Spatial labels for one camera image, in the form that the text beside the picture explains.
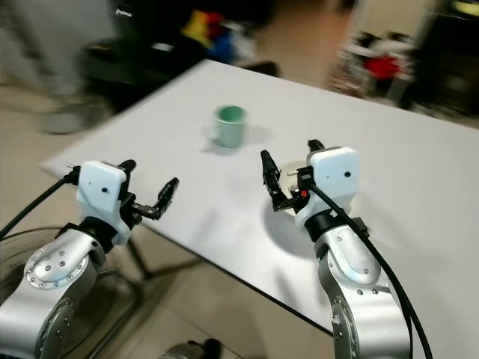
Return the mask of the green ceramic mug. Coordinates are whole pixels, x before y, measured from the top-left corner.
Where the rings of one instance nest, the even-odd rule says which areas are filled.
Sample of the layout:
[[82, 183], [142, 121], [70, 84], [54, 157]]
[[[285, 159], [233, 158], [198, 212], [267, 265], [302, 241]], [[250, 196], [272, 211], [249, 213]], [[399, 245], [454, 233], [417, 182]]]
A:
[[213, 122], [204, 127], [205, 138], [216, 146], [240, 148], [246, 135], [248, 112], [237, 105], [223, 105], [213, 113]]

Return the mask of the grey shoe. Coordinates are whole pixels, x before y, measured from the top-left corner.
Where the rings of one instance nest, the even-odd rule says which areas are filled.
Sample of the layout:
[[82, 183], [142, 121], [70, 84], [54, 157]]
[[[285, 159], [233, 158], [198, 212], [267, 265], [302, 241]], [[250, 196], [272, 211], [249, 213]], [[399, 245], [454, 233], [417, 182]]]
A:
[[38, 129], [49, 135], [69, 135], [91, 129], [102, 117], [103, 110], [98, 105], [63, 105], [43, 115]]

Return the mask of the white rack with red item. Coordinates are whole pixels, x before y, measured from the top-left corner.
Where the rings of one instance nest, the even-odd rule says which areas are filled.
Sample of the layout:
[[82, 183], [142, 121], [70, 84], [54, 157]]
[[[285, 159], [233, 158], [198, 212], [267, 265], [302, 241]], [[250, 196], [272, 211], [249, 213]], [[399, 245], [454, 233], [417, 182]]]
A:
[[413, 79], [410, 35], [390, 31], [386, 37], [362, 33], [340, 48], [338, 62], [326, 79], [326, 89], [353, 98], [398, 102]]

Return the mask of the black chair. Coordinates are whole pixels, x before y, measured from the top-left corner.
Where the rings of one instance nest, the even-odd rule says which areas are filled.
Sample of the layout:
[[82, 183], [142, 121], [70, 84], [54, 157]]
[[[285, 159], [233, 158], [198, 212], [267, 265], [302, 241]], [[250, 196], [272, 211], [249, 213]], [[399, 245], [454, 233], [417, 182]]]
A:
[[119, 107], [129, 107], [209, 55], [201, 42], [181, 33], [194, 10], [213, 10], [228, 19], [263, 26], [276, 0], [116, 0], [119, 35], [87, 45], [79, 57], [87, 89]]

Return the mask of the person's grey trouser leg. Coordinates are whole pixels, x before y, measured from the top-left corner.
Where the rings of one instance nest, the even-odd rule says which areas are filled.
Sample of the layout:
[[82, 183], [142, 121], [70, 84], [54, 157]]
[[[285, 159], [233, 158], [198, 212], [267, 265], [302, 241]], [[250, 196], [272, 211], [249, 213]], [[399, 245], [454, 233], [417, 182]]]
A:
[[[1, 10], [2, 78], [41, 91], [52, 81], [59, 93], [81, 93], [85, 88], [79, 65], [82, 50], [116, 35], [112, 0], [1, 0]], [[17, 29], [34, 41], [52, 75], [37, 74], [34, 62], [24, 56]]]

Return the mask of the yellow red blue toy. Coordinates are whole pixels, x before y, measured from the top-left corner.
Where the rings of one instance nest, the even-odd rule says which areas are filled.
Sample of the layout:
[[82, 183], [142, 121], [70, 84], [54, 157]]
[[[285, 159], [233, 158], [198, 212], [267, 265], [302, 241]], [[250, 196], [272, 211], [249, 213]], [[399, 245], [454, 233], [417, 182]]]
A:
[[215, 11], [193, 10], [181, 34], [195, 39], [213, 61], [234, 64], [237, 62], [235, 25]]

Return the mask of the black cabinet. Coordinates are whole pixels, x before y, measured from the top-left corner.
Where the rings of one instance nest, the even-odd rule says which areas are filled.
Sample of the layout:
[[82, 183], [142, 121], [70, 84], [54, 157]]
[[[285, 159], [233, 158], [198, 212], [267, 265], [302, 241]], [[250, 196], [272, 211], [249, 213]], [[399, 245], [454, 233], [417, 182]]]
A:
[[437, 0], [413, 59], [403, 107], [421, 105], [479, 117], [479, 14]]

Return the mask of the black table leg frame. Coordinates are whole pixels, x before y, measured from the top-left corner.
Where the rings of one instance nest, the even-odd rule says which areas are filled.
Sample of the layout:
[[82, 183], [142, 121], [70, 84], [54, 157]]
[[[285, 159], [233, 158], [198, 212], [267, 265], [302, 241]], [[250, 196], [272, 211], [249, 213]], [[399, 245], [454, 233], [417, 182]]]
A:
[[133, 237], [130, 237], [130, 239], [127, 240], [124, 247], [129, 251], [131, 260], [133, 261], [135, 268], [138, 270], [141, 280], [152, 280], [154, 278], [153, 273], [150, 272], [150, 269], [148, 269], [146, 263], [144, 263], [140, 248], [137, 246]]

